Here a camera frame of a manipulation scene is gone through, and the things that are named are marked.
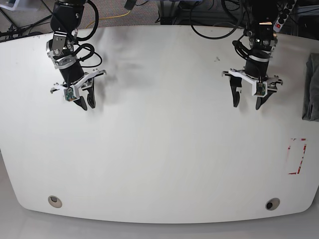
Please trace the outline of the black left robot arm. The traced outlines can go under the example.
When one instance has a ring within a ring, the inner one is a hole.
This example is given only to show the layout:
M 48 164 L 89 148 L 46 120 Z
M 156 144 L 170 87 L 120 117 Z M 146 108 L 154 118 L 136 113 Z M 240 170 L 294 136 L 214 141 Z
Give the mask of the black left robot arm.
M 240 39 L 232 42 L 235 52 L 246 61 L 244 69 L 230 69 L 224 72 L 229 77 L 233 98 L 233 107 L 238 107 L 242 81 L 252 86 L 252 95 L 257 98 L 256 110 L 258 110 L 269 97 L 276 93 L 277 84 L 283 81 L 278 76 L 267 75 L 271 54 L 277 45 L 278 39 L 273 30 L 273 22 L 278 16 L 277 2 L 275 0 L 248 0 L 248 22 L 243 36 L 249 39 L 250 47 L 245 47 Z

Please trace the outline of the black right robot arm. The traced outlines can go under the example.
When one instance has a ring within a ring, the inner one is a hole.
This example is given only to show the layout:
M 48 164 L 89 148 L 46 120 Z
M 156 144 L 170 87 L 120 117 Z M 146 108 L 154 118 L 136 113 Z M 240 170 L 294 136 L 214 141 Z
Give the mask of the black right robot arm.
M 91 58 L 95 48 L 89 43 L 79 44 L 80 41 L 90 39 L 97 26 L 87 37 L 77 37 L 77 28 L 80 25 L 84 4 L 88 3 L 98 17 L 98 11 L 92 1 L 88 0 L 57 0 L 51 13 L 50 26 L 53 38 L 47 42 L 46 50 L 53 65 L 64 79 L 62 84 L 56 83 L 50 92 L 62 90 L 68 102 L 74 102 L 83 110 L 88 106 L 95 108 L 94 80 L 96 73 L 86 73 L 81 62 Z

